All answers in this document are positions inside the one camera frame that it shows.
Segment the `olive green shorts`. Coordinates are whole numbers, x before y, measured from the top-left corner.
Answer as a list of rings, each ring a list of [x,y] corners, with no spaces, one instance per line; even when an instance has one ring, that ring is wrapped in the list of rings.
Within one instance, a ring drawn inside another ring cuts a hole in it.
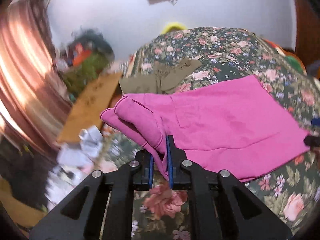
[[[124,77],[119,81],[124,94],[153,93],[172,94],[179,84],[197,68],[202,66],[199,60],[184,57],[176,67],[156,63],[153,73],[149,75],[136,75]]]

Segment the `wooden board with flower cutouts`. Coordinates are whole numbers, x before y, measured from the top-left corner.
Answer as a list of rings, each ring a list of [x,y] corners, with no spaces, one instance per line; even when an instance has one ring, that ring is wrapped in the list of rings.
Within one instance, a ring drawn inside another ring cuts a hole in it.
[[[100,113],[108,107],[122,75],[121,72],[102,75],[86,86],[74,103],[57,143],[77,143],[83,129],[102,126]]]

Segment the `wooden door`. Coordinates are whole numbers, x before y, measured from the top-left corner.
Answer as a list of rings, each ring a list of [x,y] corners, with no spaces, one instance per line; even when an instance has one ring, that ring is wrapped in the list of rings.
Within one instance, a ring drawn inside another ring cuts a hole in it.
[[[307,0],[295,0],[297,36],[295,53],[308,66],[319,60],[319,17]]]

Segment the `yellow fuzzy item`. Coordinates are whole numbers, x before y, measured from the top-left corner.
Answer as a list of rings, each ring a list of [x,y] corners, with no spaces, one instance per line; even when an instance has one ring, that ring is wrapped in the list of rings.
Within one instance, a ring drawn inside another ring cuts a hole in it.
[[[179,22],[170,22],[165,25],[165,27],[161,31],[161,35],[167,34],[172,31],[182,31],[186,29],[187,27]]]

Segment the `pink pants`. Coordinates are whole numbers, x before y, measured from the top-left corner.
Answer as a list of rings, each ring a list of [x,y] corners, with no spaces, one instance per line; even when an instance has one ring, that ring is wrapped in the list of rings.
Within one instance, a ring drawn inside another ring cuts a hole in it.
[[[154,157],[168,178],[166,137],[204,169],[240,181],[263,176],[308,150],[307,131],[253,75],[171,95],[125,94],[101,120]]]

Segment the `pink curtain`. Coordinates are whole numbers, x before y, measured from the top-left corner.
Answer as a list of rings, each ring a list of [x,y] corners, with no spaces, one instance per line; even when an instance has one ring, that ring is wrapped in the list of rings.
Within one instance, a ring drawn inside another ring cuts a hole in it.
[[[1,13],[1,135],[50,158],[71,109],[54,57],[44,0],[19,0]]]

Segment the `orange box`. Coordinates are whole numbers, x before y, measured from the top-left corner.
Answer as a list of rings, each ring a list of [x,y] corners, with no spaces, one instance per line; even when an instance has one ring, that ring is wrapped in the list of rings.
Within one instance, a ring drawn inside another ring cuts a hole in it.
[[[85,49],[81,43],[77,43],[73,50],[73,66],[80,65],[85,59],[87,59],[92,54],[90,49]]]

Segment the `floral bedspread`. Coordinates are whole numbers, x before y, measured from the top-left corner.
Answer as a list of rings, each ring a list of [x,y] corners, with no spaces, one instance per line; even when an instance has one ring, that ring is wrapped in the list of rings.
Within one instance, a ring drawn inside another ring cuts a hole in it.
[[[137,51],[131,76],[153,73],[158,62],[176,67],[184,57],[199,60],[202,66],[172,94],[253,75],[299,127],[307,133],[319,132],[311,125],[319,116],[318,87],[295,70],[280,49],[246,30],[200,27],[161,35]],[[141,147],[119,131],[111,145],[120,153],[124,153],[120,138],[127,139],[130,149]],[[293,233],[319,211],[319,156],[310,149],[244,182]]]

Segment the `crumpled white paper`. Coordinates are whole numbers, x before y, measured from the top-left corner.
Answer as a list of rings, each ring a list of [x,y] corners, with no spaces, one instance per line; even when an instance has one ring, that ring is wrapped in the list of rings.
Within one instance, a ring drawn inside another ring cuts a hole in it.
[[[59,165],[84,167],[93,163],[103,146],[103,135],[93,125],[82,129],[79,133],[79,142],[65,142],[57,155]]]

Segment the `green patterned bag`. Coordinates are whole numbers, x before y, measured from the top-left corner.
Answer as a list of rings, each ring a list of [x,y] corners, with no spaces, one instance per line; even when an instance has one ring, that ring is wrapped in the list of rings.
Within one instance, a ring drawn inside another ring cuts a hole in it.
[[[104,54],[94,52],[79,65],[73,66],[65,72],[60,72],[60,76],[68,93],[77,98],[85,87],[97,79],[100,73],[109,66],[110,62]]]

